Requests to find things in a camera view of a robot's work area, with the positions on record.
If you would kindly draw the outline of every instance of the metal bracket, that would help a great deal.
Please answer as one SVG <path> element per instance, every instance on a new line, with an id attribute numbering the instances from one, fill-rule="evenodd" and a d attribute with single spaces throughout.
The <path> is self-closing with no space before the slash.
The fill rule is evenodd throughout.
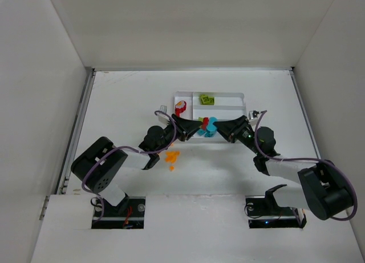
<path id="1" fill-rule="evenodd" d="M 62 168 L 58 177 L 57 185 L 54 191 L 56 195 L 63 195 L 67 190 L 67 182 L 71 174 L 71 164 L 76 155 L 76 149 L 79 143 L 82 125 L 84 123 L 87 106 L 89 103 L 92 85 L 94 83 L 96 72 L 93 68 L 89 68 L 89 74 L 86 77 L 83 92 L 81 94 L 78 110 L 76 112 L 74 125 L 70 138 L 68 140 L 67 149 L 63 158 Z"/>
<path id="2" fill-rule="evenodd" d="M 49 196 L 46 196 L 46 198 L 44 199 L 42 211 L 41 211 L 40 216 L 39 216 L 39 220 L 43 220 L 44 219 L 44 216 L 46 215 L 46 210 L 47 210 L 48 202 L 49 201 L 50 201 L 50 197 Z"/>
<path id="3" fill-rule="evenodd" d="M 315 154 L 317 155 L 317 158 L 320 159 L 321 155 L 319 154 L 319 149 L 318 149 L 317 143 L 315 142 L 315 139 L 314 139 L 313 130 L 312 130 L 312 127 L 311 127 L 310 122 L 309 122 L 309 118 L 308 118 L 308 115 L 307 115 L 307 112 L 306 112 L 306 109 L 305 109 L 305 106 L 304 106 L 304 103 L 303 103 L 303 100 L 302 100 L 301 93 L 299 92 L 297 81 L 295 80 L 294 71 L 290 70 L 289 72 L 290 72 L 291 81 L 293 82 L 295 93 L 297 93 L 297 98 L 299 100 L 299 105 L 301 106 L 302 113 L 303 113 L 305 122 L 307 124 L 307 129 L 309 131 L 309 135 L 310 135 L 310 138 L 311 138 L 314 150 L 315 150 Z"/>

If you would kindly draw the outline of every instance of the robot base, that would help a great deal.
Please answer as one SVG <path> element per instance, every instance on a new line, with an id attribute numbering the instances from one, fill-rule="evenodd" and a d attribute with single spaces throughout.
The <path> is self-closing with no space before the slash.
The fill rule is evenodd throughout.
<path id="1" fill-rule="evenodd" d="M 267 194 L 246 196 L 245 214 L 250 229 L 304 228 L 307 224 L 303 210 L 279 207 Z"/>
<path id="2" fill-rule="evenodd" d="M 125 205 L 123 205 L 123 210 L 116 211 L 116 207 L 104 201 L 104 216 L 98 222 L 93 222 L 91 229 L 143 229 L 145 202 L 145 197 L 128 197 L 125 200 Z M 130 207 L 132 208 L 132 213 L 128 217 L 128 224 L 126 225 L 124 222 Z M 99 217 L 100 212 L 94 211 L 92 220 L 95 221 Z"/>

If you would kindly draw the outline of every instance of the cable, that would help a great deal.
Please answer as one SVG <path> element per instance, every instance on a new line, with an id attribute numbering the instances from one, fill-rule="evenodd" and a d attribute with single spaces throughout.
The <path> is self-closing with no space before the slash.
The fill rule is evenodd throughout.
<path id="1" fill-rule="evenodd" d="M 255 140 L 255 146 L 258 150 L 258 152 L 260 154 L 262 154 L 264 157 L 268 158 L 268 159 L 272 159 L 272 160 L 276 160 L 276 161 L 315 161 L 315 162 L 320 162 L 323 163 L 325 165 L 328 165 L 329 167 L 331 167 L 332 169 L 334 169 L 336 172 L 338 172 L 342 179 L 347 183 L 347 185 L 350 187 L 350 195 L 354 201 L 354 207 L 352 209 L 351 214 L 348 217 L 345 217 L 343 219 L 340 219 L 338 217 L 331 217 L 333 220 L 337 220 L 337 221 L 348 221 L 350 219 L 352 219 L 355 215 L 356 212 L 358 211 L 358 197 L 356 195 L 355 189 L 352 186 L 351 182 L 349 181 L 349 179 L 346 177 L 346 175 L 339 169 L 337 168 L 333 163 L 327 161 L 327 160 L 323 160 L 323 159 L 316 159 L 316 158 L 312 158 L 312 157 L 295 157 L 295 158 L 289 158 L 289 159 L 280 159 L 278 157 L 271 157 L 268 156 L 267 154 L 265 154 L 260 147 L 258 146 L 258 141 L 257 141 L 257 130 L 258 130 L 258 126 L 264 116 L 264 114 L 267 113 L 267 110 L 262 111 L 261 112 L 261 116 L 259 117 L 256 127 L 255 127 L 255 134 L 254 134 L 254 140 Z"/>
<path id="2" fill-rule="evenodd" d="M 91 200 L 90 200 L 90 204 L 94 207 L 98 207 L 98 201 L 99 201 L 99 198 L 98 197 L 93 197 Z"/>
<path id="3" fill-rule="evenodd" d="M 132 215 L 132 206 L 129 206 L 129 208 L 127 208 L 127 216 L 125 217 L 124 223 L 121 226 L 122 228 L 125 227 L 126 224 L 128 224 L 128 218 Z"/>
<path id="4" fill-rule="evenodd" d="M 253 216 L 250 216 L 249 215 L 249 210 L 247 209 L 247 205 L 245 205 L 245 209 L 244 209 L 244 211 L 245 211 L 245 215 L 247 215 L 248 217 L 250 217 L 251 219 L 259 219 L 260 217 L 263 217 L 263 216 L 255 216 L 255 217 L 253 217 Z"/>
<path id="5" fill-rule="evenodd" d="M 170 117 L 168 114 L 166 114 L 165 112 L 162 112 L 162 111 L 155 111 L 155 115 L 157 116 L 157 114 L 163 114 L 165 116 L 168 117 L 168 119 L 170 120 L 170 123 L 172 124 L 173 126 L 173 136 L 172 136 L 172 139 L 170 141 L 170 143 L 165 146 L 164 148 L 158 150 L 158 151 L 152 151 L 152 152 L 144 152 L 144 151 L 138 151 L 137 149 L 133 148 L 133 147 L 130 147 L 130 146 L 119 146 L 119 147 L 116 147 L 112 150 L 110 150 L 109 152 L 107 152 L 102 158 L 100 158 L 98 160 L 98 162 L 96 162 L 94 164 L 94 166 L 91 167 L 91 169 L 86 173 L 84 179 L 82 180 L 81 182 L 81 188 L 82 190 L 84 190 L 85 192 L 88 192 L 88 193 L 93 193 L 91 190 L 87 189 L 86 188 L 86 181 L 88 180 L 88 178 L 92 175 L 92 173 L 95 171 L 95 169 L 100 165 L 101 162 L 105 161 L 105 159 L 110 156 L 112 153 L 118 151 L 118 150 L 121 150 L 121 149 L 128 149 L 128 150 L 131 150 L 133 152 L 136 152 L 136 153 L 144 153 L 144 154 L 148 154 L 148 155 L 151 155 L 151 154 L 155 154 L 155 153 L 160 153 L 166 149 L 168 149 L 170 147 L 170 145 L 175 141 L 175 138 L 176 138 L 176 135 L 177 135 L 177 127 L 176 127 L 176 123 L 175 121 L 173 120 L 172 117 Z M 98 193 L 96 193 L 97 197 L 95 197 L 96 199 L 100 199 L 101 201 L 101 205 L 102 205 L 102 213 L 100 215 L 100 217 L 94 221 L 95 222 L 98 222 L 102 219 L 102 217 L 104 216 L 104 201 L 103 201 L 103 198 L 101 197 L 101 195 L 99 195 Z"/>

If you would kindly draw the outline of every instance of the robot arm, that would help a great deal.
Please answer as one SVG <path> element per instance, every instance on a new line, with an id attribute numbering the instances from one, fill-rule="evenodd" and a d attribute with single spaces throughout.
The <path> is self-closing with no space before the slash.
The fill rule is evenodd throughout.
<path id="1" fill-rule="evenodd" d="M 189 140 L 202 125 L 201 122 L 176 115 L 172 115 L 172 119 L 174 123 L 168 124 L 164 129 L 160 126 L 149 128 L 139 145 L 141 151 L 128 146 L 116 148 L 112 141 L 100 137 L 73 162 L 71 171 L 92 193 L 103 198 L 109 211 L 123 212 L 129 197 L 113 181 L 120 167 L 151 169 L 160 160 L 160 150 L 176 139 Z"/>
<path id="2" fill-rule="evenodd" d="M 255 119 L 258 114 L 259 112 L 253 111 L 250 117 Z M 292 189 L 286 185 L 271 189 L 273 204 L 306 208 L 317 218 L 327 220 L 357 203 L 351 184 L 336 171 L 336 167 L 330 161 L 288 161 L 289 159 L 276 153 L 274 132 L 270 128 L 256 127 L 255 133 L 246 116 L 215 122 L 214 125 L 228 142 L 234 143 L 239 140 L 256 154 L 254 163 L 260 172 L 268 176 L 283 177 L 301 185 L 302 189 Z"/>
<path id="3" fill-rule="evenodd" d="M 319 219 L 326 220 L 355 204 L 356 197 L 353 197 L 348 181 L 330 166 L 323 163 L 286 162 L 267 158 L 283 157 L 274 150 L 276 141 L 271 129 L 260 127 L 256 133 L 252 129 L 251 123 L 258 114 L 259 112 L 255 111 L 251 113 L 251 120 L 242 116 L 235 120 L 214 122 L 214 125 L 225 140 L 230 143 L 239 140 L 256 154 L 253 160 L 260 172 L 300 184 L 301 188 L 279 185 L 267 190 L 265 196 L 272 205 L 310 209 Z M 117 149 L 113 142 L 101 137 L 73 162 L 72 172 L 91 192 L 103 197 L 106 206 L 116 213 L 124 211 L 129 197 L 113 182 L 120 167 L 123 165 L 129 168 L 151 169 L 160 159 L 155 152 L 166 148 L 176 139 L 189 140 L 202 124 L 176 115 L 172 115 L 172 119 L 174 125 L 168 124 L 164 129 L 152 126 L 148 130 L 139 145 L 142 151 L 131 147 L 128 147 L 129 150 L 123 150 L 124 147 Z M 255 135 L 260 150 L 255 144 Z"/>

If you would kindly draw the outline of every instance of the white wall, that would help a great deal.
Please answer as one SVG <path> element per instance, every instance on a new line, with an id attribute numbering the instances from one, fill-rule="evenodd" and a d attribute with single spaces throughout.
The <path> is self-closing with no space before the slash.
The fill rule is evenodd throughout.
<path id="1" fill-rule="evenodd" d="M 365 252 L 365 0 L 335 0 L 295 68 L 323 157 L 354 183 L 359 211 L 352 221 Z"/>
<path id="2" fill-rule="evenodd" d="M 52 0 L 86 66 L 294 66 L 333 0 Z"/>
<path id="3" fill-rule="evenodd" d="M 0 0 L 0 255 L 28 262 L 86 72 L 50 0 Z"/>

